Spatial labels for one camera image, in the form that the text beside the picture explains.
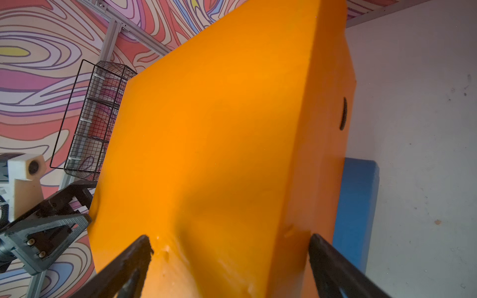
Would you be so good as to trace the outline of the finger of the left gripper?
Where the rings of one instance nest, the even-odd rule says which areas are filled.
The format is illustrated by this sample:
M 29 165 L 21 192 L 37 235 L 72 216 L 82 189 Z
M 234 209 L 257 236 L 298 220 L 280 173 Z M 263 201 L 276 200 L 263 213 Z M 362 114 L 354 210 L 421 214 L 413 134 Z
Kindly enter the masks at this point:
M 87 214 L 25 219 L 1 229 L 1 273 L 14 260 L 34 276 L 50 268 L 91 223 Z
M 97 182 L 79 180 L 68 185 L 64 189 L 51 195 L 38 205 L 37 216 L 60 216 L 74 214 L 70 202 L 76 198 L 81 206 L 91 208 L 93 195 L 90 189 L 97 186 Z

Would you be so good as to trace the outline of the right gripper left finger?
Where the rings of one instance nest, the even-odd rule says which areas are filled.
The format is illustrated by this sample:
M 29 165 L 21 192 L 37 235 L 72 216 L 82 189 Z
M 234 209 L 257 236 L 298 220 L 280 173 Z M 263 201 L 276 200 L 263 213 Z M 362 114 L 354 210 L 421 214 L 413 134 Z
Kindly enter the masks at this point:
M 154 251 L 149 237 L 140 236 L 73 298 L 139 298 Z

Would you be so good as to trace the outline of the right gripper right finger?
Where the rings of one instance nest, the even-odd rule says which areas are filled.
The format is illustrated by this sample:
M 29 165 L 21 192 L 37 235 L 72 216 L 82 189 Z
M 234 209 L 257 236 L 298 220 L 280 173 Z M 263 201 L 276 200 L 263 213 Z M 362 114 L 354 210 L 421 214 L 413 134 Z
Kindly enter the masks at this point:
M 308 253 L 320 298 L 390 298 L 319 234 Z

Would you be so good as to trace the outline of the blue shoebox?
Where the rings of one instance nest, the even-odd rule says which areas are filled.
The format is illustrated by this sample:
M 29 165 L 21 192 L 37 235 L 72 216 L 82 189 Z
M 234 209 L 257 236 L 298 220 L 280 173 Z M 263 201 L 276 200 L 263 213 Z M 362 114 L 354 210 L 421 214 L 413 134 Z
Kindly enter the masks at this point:
M 362 273 L 366 272 L 379 183 L 376 161 L 345 159 L 332 245 Z

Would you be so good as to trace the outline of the orange shoebox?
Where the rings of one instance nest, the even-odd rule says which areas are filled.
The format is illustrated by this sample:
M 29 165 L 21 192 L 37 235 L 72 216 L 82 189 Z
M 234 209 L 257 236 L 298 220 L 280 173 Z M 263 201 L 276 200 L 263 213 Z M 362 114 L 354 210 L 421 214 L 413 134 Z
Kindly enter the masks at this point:
M 145 298 L 315 298 L 356 79 L 345 1 L 247 1 L 128 83 L 90 209 L 94 265 L 141 235 Z

